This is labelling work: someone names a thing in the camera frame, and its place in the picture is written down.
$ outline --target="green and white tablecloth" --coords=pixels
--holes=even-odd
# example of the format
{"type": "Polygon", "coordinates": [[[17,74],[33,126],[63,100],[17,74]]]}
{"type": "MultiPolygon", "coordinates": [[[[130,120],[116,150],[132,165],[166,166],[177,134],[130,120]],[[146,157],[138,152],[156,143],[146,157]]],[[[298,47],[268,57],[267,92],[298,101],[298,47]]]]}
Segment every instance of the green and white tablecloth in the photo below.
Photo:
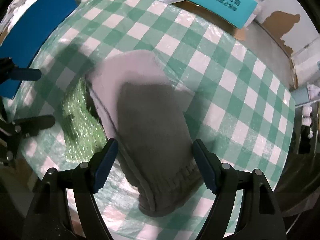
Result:
{"type": "MultiPolygon", "coordinates": [[[[23,82],[7,100],[11,119],[41,114],[57,118],[54,127],[20,147],[42,178],[50,167],[76,166],[65,158],[59,103],[67,87],[96,62],[134,49],[153,51],[176,90],[192,139],[236,169],[261,169],[274,188],[291,140],[295,103],[276,76],[229,34],[192,13],[154,0],[78,0],[79,7],[47,39],[31,67],[37,82],[23,82]]],[[[96,195],[112,232],[129,239],[195,239],[214,195],[203,185],[185,206],[163,218],[138,210],[137,191],[117,164],[96,195]]],[[[70,206],[75,208],[72,194],[70,206]]],[[[236,226],[237,194],[227,233],[236,226]]]]}

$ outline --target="plastic table cover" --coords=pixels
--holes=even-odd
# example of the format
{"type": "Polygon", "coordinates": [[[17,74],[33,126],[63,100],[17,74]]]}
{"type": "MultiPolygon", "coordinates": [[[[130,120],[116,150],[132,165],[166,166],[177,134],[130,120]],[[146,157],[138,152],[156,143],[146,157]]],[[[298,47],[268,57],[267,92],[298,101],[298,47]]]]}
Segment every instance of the plastic table cover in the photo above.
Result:
{"type": "MultiPolygon", "coordinates": [[[[10,120],[42,114],[56,117],[52,128],[20,145],[40,178],[50,167],[74,168],[105,142],[99,124],[86,114],[77,119],[78,128],[70,131],[75,112],[85,108],[85,88],[79,81],[83,74],[106,57],[147,49],[163,63],[172,86],[181,92],[179,104],[191,138],[202,139],[209,151],[236,169],[261,169],[275,188],[289,149],[295,103],[252,52],[215,25],[159,1],[78,2],[78,8],[51,34],[31,64],[41,69],[42,78],[22,82],[14,100],[4,100],[10,120]],[[61,107],[66,96],[69,106],[61,107]],[[88,144],[72,159],[72,143],[83,140],[88,144]]],[[[68,197],[69,206],[76,210],[72,191],[68,197]]],[[[116,162],[95,199],[113,235],[195,239],[214,195],[202,185],[174,213],[147,217],[138,210],[137,190],[128,184],[116,162]]],[[[240,203],[239,191],[227,235],[235,229],[240,203]]]]}

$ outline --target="silver bolt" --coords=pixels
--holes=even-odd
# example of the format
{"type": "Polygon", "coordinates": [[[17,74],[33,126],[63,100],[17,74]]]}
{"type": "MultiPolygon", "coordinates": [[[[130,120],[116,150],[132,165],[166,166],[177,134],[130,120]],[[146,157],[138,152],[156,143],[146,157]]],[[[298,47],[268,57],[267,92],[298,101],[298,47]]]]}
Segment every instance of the silver bolt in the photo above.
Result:
{"type": "Polygon", "coordinates": [[[7,152],[7,160],[11,161],[13,159],[13,153],[12,152],[7,152]]]}
{"type": "Polygon", "coordinates": [[[89,163],[87,163],[87,162],[80,163],[80,168],[81,168],[81,169],[85,169],[85,168],[87,168],[88,166],[89,166],[89,163]]]}
{"type": "Polygon", "coordinates": [[[15,126],[14,129],[15,129],[16,133],[21,132],[21,126],[20,125],[15,126]]]}
{"type": "Polygon", "coordinates": [[[223,163],[223,164],[221,164],[221,167],[224,168],[225,170],[228,170],[228,169],[230,169],[230,164],[223,163]]]}
{"type": "Polygon", "coordinates": [[[50,175],[53,174],[55,171],[56,171],[55,168],[50,168],[50,169],[48,169],[48,173],[49,173],[50,175]]]}
{"type": "Polygon", "coordinates": [[[255,170],[254,170],[254,173],[257,174],[257,175],[259,175],[259,176],[262,175],[262,171],[259,170],[259,169],[255,169],[255,170]]]}

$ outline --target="white wall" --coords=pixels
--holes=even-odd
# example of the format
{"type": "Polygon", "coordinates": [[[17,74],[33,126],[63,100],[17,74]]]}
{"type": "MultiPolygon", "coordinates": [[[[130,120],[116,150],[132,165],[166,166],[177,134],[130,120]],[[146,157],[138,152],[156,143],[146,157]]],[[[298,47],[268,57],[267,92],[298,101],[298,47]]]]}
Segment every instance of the white wall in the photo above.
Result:
{"type": "Polygon", "coordinates": [[[293,15],[300,14],[300,22],[296,23],[281,38],[286,46],[293,49],[293,53],[311,43],[318,36],[312,21],[297,0],[271,0],[257,16],[257,21],[263,23],[274,11],[283,11],[293,15]]]}

